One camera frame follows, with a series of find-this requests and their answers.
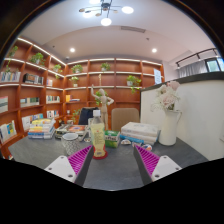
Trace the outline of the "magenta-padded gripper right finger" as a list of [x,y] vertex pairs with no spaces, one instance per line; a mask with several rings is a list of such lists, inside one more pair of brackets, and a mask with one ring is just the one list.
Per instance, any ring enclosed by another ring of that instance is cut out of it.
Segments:
[[181,167],[167,155],[158,156],[140,146],[134,147],[134,157],[144,185],[181,170]]

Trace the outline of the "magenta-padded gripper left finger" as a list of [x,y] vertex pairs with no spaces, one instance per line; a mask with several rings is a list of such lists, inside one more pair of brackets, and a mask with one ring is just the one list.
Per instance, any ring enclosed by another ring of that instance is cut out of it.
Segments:
[[90,145],[68,157],[59,156],[45,170],[76,185],[82,186],[93,158],[93,152],[93,146]]

